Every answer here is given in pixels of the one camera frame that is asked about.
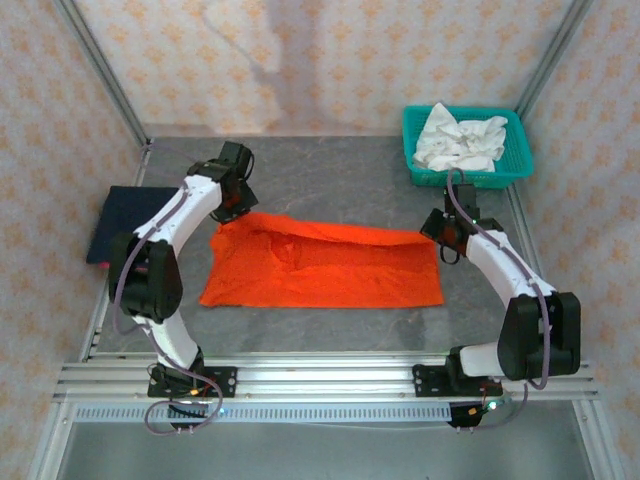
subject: white cloth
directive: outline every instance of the white cloth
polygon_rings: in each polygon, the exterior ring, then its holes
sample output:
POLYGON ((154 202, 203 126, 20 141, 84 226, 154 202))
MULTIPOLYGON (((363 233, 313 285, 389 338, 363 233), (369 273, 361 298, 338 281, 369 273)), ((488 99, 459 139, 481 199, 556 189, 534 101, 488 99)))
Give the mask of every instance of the white cloth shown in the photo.
POLYGON ((416 167, 442 171, 454 167, 463 170, 494 172, 494 161, 504 152, 507 119, 463 120, 438 103, 433 107, 416 145, 416 167))

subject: metal bar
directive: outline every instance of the metal bar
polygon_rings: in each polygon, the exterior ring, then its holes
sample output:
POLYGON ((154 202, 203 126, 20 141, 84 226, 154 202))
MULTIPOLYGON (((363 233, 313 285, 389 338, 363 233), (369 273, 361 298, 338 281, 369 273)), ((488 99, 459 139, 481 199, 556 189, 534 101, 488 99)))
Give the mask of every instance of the metal bar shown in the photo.
POLYGON ((42 448, 38 448, 36 457, 29 470, 29 480, 50 480, 58 478, 62 459, 67 447, 71 427, 75 418, 76 405, 64 403, 51 406, 49 419, 40 437, 42 448))
MULTIPOLYGON (((149 407, 140 403, 80 403, 75 421, 78 423, 142 423, 149 407)), ((183 407, 193 413, 207 410, 183 407)), ((169 416, 168 409, 157 408, 150 415, 152 421, 193 422, 180 414, 169 416)), ((422 423, 451 420, 449 405, 437 402, 415 403, 252 403, 235 404, 220 410, 216 423, 422 423)))
MULTIPOLYGON (((147 143, 149 145, 153 145, 155 141, 156 141, 155 138, 150 138, 147 140, 147 143)), ((151 149, 147 149, 144 156, 141 157, 140 159, 138 170, 136 171, 136 175, 133 178, 133 182, 131 183, 131 185, 133 185, 134 187, 139 187, 140 185, 142 185, 142 180, 144 180, 144 175, 145 173, 147 173, 147 167, 149 166, 150 159, 151 159, 151 149)))
POLYGON ((606 422, 602 402, 574 401, 573 408, 594 477, 624 480, 622 464, 606 422))
POLYGON ((79 40, 89 62, 102 80, 109 96, 131 130, 134 139, 140 146, 144 145, 148 137, 142 123, 127 99, 115 73, 113 73, 106 56, 91 33, 80 9, 73 0, 54 0, 54 2, 79 40))
MULTIPOLYGON (((93 360, 66 364, 54 399, 60 402, 97 401, 150 403, 147 366, 155 360, 93 360)), ((207 365, 238 367, 236 398, 227 403, 399 402, 420 403, 415 397, 411 367, 416 363, 443 365, 442 355, 424 354, 274 354, 207 358, 207 365)), ((585 363, 574 376, 552 377, 543 392, 530 398, 583 400, 598 397, 591 368, 585 363)), ((503 380, 514 399, 521 399, 522 382, 503 380)), ((428 399, 455 402, 453 397, 428 399)))
POLYGON ((98 299, 93 309, 93 313, 89 319, 89 326, 85 332, 84 341, 82 342, 82 348, 80 349, 80 355, 78 356, 79 362, 86 362, 89 358, 91 348, 97 344, 97 338, 99 337, 100 325, 107 312, 107 305, 109 304, 109 284, 107 282, 107 274, 103 275, 102 287, 98 293, 98 299))
POLYGON ((547 51, 540 61, 540 65, 533 74, 533 77, 531 77, 531 80, 529 80, 515 108, 515 112, 523 122, 531 112, 533 105, 540 96, 547 80, 551 77, 553 70, 567 49, 574 33, 582 23, 592 3, 593 0, 574 0, 571 3, 567 14, 560 24, 560 28, 549 44, 547 51))

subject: aluminum frame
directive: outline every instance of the aluminum frame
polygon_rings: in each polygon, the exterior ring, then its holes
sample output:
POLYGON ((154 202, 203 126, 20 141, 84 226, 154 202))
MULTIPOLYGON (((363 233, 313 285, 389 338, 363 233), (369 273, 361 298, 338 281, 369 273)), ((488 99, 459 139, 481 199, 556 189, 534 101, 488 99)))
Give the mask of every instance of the aluminum frame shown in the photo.
MULTIPOLYGON (((106 57, 91 34, 73 0, 54 0, 63 17, 80 40, 85 54, 100 76, 109 95, 114 100, 134 138, 144 144, 148 139, 106 57)), ((516 112, 524 120, 558 64, 563 52, 582 22, 592 0, 574 0, 559 30, 549 45, 534 76, 518 102, 516 112)), ((139 185, 144 175, 149 154, 141 162, 134 185, 139 185)), ((508 190, 508 198, 516 220, 520 245, 524 258, 539 274, 543 274, 539 256, 526 225, 517 186, 508 190)), ((29 479, 56 478, 71 428, 79 405, 87 401, 109 401, 118 404, 132 401, 150 403, 146 398, 146 366, 154 361, 151 354, 119 354, 97 352, 102 322, 108 305, 106 282, 103 285, 96 308, 91 316, 78 363, 66 364, 56 386, 54 403, 36 457, 29 472, 29 479)), ((382 401, 393 405, 408 401, 421 403, 414 396, 410 367, 415 363, 440 365, 441 355, 421 353, 389 354, 246 354, 232 357, 207 358, 207 363, 233 363, 238 365, 238 397, 235 404, 264 402, 372 402, 382 401)), ((583 362, 573 377, 553 377, 549 389, 532 391, 532 401, 570 400, 589 458, 594 478, 606 480, 624 479, 620 459, 617 456, 598 386, 591 376, 592 367, 583 362)), ((517 382, 505 382, 517 399, 522 386, 517 382)), ((441 402, 452 399, 441 397, 441 402)))
MULTIPOLYGON (((149 406, 143 403, 82 403, 76 410, 75 423, 138 423, 143 422, 149 406)), ((201 407, 183 406, 189 413, 211 413, 213 404, 206 410, 201 407)), ((192 417, 162 408, 153 409, 149 418, 155 422, 191 423, 192 417)), ((451 407, 438 402, 398 402, 391 408, 387 403, 234 403, 216 416, 221 423, 434 423, 434 427, 448 428, 451 407)))
POLYGON ((533 105, 536 103, 536 100, 538 100, 540 93, 558 65, 558 62, 560 62, 574 33, 582 24, 582 20, 592 3, 593 0, 573 0, 569 6, 569 10, 567 10, 567 14, 563 18, 560 28, 554 35, 547 51, 542 56, 538 68, 531 77, 531 80, 529 80, 515 108, 515 112, 523 122, 529 113, 531 113, 533 105))
POLYGON ((78 39, 80 46, 84 50, 84 53, 89 60, 89 63, 94 68, 95 72, 102 80, 102 84, 105 90, 113 100, 115 107, 122 115, 126 122, 133 138, 138 142, 140 146, 144 145, 147 140, 147 134, 144 131, 144 127, 140 122, 140 119, 136 115, 133 106, 129 102, 124 89, 118 81, 115 73, 111 69, 107 57, 102 52, 100 45, 91 33, 91 29, 87 25, 82 12, 73 0, 53 0, 61 16, 69 25, 69 28, 78 39))

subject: cable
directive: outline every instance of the cable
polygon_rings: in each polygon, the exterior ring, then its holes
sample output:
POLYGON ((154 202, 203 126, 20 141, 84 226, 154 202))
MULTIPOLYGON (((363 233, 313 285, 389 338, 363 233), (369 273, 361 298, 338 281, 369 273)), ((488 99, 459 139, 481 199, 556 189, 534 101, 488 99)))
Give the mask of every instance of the cable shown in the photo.
MULTIPOLYGON (((144 156, 148 150, 152 149, 151 147, 152 145, 145 145, 142 149, 142 155, 144 156)), ((182 153, 182 152, 178 152, 177 150, 173 150, 173 149, 169 149, 170 151, 172 151, 173 153, 179 153, 184 155, 186 158, 190 158, 188 155, 182 153)), ((151 238, 151 236, 157 232, 162 225, 164 225, 178 210, 180 210, 180 208, 182 208, 182 206, 185 204, 185 202, 187 201, 187 198, 189 196, 189 186, 187 185, 187 183, 185 181, 182 182, 182 186, 180 187, 182 189, 182 195, 180 196, 180 199, 178 200, 178 202, 171 208, 169 209, 169 211, 162 217, 160 218, 160 220, 158 220, 158 222, 153 225, 149 231, 147 231, 138 241, 138 243, 133 247, 133 250, 131 250, 131 253, 129 254, 129 256, 127 257, 127 260, 124 263, 124 266, 122 268, 122 271, 120 272, 120 276, 118 278, 118 284, 116 286, 116 292, 115 292, 115 296, 114 296, 114 301, 113 301, 113 327, 114 330, 116 332, 118 332, 120 335, 129 335, 133 332, 135 332, 136 330, 142 329, 142 331, 144 331, 144 333, 147 335, 147 337, 149 338, 149 341, 151 342, 151 345, 153 347, 153 349, 155 350, 156 354, 162 358, 169 366, 171 366, 172 368, 176 369, 177 371, 179 371, 180 373, 187 375, 190 378, 193 378, 195 380, 200 380, 201 382, 204 382, 206 384, 208 384, 211 388, 213 388, 216 393, 218 394, 218 403, 216 405, 216 407, 213 409, 213 411, 211 412, 211 414, 209 414, 209 416, 207 416, 201 423, 197 424, 196 426, 193 425, 189 425, 189 432, 190 433, 194 433, 196 430, 198 430, 199 428, 202 428, 206 425, 208 425, 209 423, 211 423, 213 421, 213 419, 215 418, 215 416, 218 414, 218 412, 220 411, 220 408, 222 408, 222 401, 223 401, 223 393, 222 390, 220 389, 220 387, 218 386, 217 383, 215 383, 213 380, 204 377, 202 375, 198 375, 197 373, 194 373, 190 370, 187 370, 186 368, 181 367, 180 365, 178 365, 173 359, 171 359, 169 357, 169 355, 162 349, 162 347, 160 347, 160 345, 158 344, 158 342, 156 341, 154 335, 153 335, 153 331, 151 330, 151 325, 149 325, 149 322, 145 322, 144 324, 142 323, 136 323, 132 328, 123 331, 120 328, 120 303, 122 302, 122 292, 124 290, 124 286, 125 286, 125 282, 126 282, 126 278, 129 274, 129 271, 131 269, 131 266, 133 265, 133 262, 135 261, 136 256, 138 255, 138 253, 140 253, 140 250, 142 250, 142 247, 144 246, 144 244, 147 242, 147 240, 149 240, 149 238, 151 238)), ((207 407, 209 405, 209 402, 189 402, 189 404, 191 405, 201 405, 201 406, 205 406, 207 407)), ((151 411, 153 409, 155 409, 156 407, 160 406, 160 405, 169 405, 169 406, 184 406, 185 403, 184 402, 177 402, 174 400, 160 400, 158 402, 155 402, 153 404, 151 404, 149 406, 149 408, 147 409, 145 415, 144 415, 144 423, 145 426, 147 427, 147 429, 153 434, 153 435, 158 435, 158 436, 172 436, 172 435, 179 435, 182 431, 182 428, 177 428, 176 430, 170 430, 170 431, 161 431, 161 430, 156 430, 155 428, 153 428, 149 422, 149 416, 151 415, 151 411)))
POLYGON ((253 173, 253 166, 256 164, 256 156, 251 152, 251 157, 249 158, 251 162, 251 166, 249 167, 249 171, 244 175, 244 181, 247 182, 249 178, 251 178, 251 174, 253 173))
POLYGON ((456 252, 456 259, 452 262, 449 262, 447 258, 444 256, 444 245, 440 245, 440 260, 447 265, 455 265, 460 261, 460 252, 456 252))
POLYGON ((529 380, 529 383, 536 390, 543 390, 547 386, 547 382, 549 381, 549 365, 551 363, 551 322, 549 321, 549 312, 547 311, 547 301, 544 298, 542 289, 540 288, 538 283, 534 281, 533 275, 531 275, 529 269, 518 258, 515 252, 513 252, 513 250, 511 250, 510 248, 503 248, 498 239, 494 238, 484 228, 476 224, 476 222, 467 214, 467 212, 464 211, 455 194, 453 193, 453 175, 456 171, 460 173, 461 181, 464 182, 464 172, 460 168, 452 168, 451 170, 449 170, 449 174, 447 175, 447 191, 449 192, 449 197, 451 198, 453 206, 462 216, 462 218, 464 218, 470 225, 472 225, 480 235, 486 238, 489 242, 495 245, 499 250, 504 252, 511 259, 516 267, 518 267, 518 269, 522 272, 522 274, 527 279, 533 290, 536 292, 536 295, 538 296, 540 310, 542 311, 543 324, 542 376, 540 378, 540 383, 535 383, 533 380, 529 380))

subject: gray table surface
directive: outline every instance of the gray table surface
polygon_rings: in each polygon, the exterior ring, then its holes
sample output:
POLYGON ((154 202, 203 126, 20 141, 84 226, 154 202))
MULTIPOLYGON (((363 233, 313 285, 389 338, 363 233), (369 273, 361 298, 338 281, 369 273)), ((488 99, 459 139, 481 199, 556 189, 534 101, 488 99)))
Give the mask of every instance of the gray table surface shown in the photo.
MULTIPOLYGON (((441 188, 411 184, 400 137, 295 137, 236 139, 255 154, 249 181, 260 204, 254 211, 298 220, 419 230, 432 208, 443 208, 441 188)), ((211 138, 160 138, 160 146, 199 160, 215 158, 224 142, 211 138)), ((192 162, 156 151, 143 185, 179 185, 192 162)), ((483 217, 494 217, 519 250, 504 191, 481 190, 483 217)), ((407 351, 443 352, 498 338, 504 309, 480 271, 468 261, 440 264, 445 305, 398 309, 205 308, 199 305, 213 256, 216 229, 206 219, 184 246, 181 313, 205 354, 240 352, 407 351)), ((126 325, 131 322, 125 319, 126 325)), ((136 332, 118 336, 111 310, 98 345, 102 352, 149 352, 136 332)))

